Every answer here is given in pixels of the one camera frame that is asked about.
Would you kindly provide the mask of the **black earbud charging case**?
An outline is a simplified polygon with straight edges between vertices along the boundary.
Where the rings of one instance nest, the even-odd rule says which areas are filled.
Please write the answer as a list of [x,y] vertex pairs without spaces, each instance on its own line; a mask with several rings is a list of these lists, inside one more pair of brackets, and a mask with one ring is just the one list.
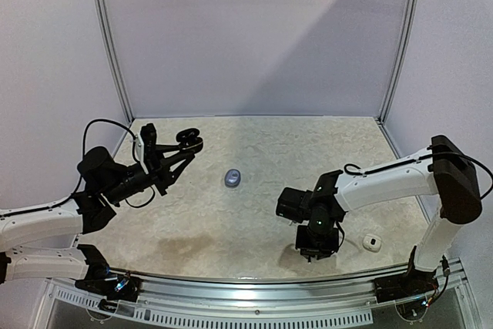
[[181,151],[189,150],[199,153],[203,149],[203,139],[197,128],[189,128],[176,134],[176,141]]

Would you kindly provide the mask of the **white earbud charging case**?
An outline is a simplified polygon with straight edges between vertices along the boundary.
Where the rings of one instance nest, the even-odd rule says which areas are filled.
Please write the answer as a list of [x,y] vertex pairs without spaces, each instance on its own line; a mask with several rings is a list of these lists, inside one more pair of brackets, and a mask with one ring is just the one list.
[[374,234],[366,234],[363,237],[362,245],[365,250],[377,253],[381,250],[382,239]]

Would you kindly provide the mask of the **purple earbud charging case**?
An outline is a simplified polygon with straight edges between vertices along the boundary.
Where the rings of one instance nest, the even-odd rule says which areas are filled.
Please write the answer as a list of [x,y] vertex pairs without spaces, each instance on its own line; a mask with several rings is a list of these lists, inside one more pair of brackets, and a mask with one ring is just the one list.
[[224,177],[224,185],[227,188],[237,188],[241,182],[241,173],[238,169],[230,169],[226,171]]

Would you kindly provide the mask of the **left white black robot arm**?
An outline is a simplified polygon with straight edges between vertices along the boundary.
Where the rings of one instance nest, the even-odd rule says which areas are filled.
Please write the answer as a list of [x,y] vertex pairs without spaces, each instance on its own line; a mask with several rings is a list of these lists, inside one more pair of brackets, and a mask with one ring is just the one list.
[[114,273],[91,244],[70,248],[29,248],[28,243],[64,235],[79,236],[105,228],[120,202],[152,189],[167,189],[203,148],[203,140],[177,145],[142,144],[135,164],[116,163],[97,146],[84,155],[78,171],[86,182],[82,192],[66,200],[1,212],[1,282],[26,278],[69,278],[75,287],[106,300],[138,300],[142,281],[130,272]]

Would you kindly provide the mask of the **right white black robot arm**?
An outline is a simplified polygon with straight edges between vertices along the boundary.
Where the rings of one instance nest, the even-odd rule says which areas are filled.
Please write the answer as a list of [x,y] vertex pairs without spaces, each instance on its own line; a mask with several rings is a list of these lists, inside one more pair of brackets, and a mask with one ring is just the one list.
[[366,169],[348,163],[324,173],[313,190],[286,187],[277,200],[276,215],[297,223],[295,247],[300,255],[321,260],[342,246],[341,224],[350,211],[409,196],[437,195],[441,205],[413,247],[406,271],[374,280],[379,303],[420,296],[420,307],[430,307],[443,291],[436,270],[448,270],[446,250],[458,231],[481,215],[485,196],[478,185],[480,165],[448,137],[438,135],[428,147],[393,162]]

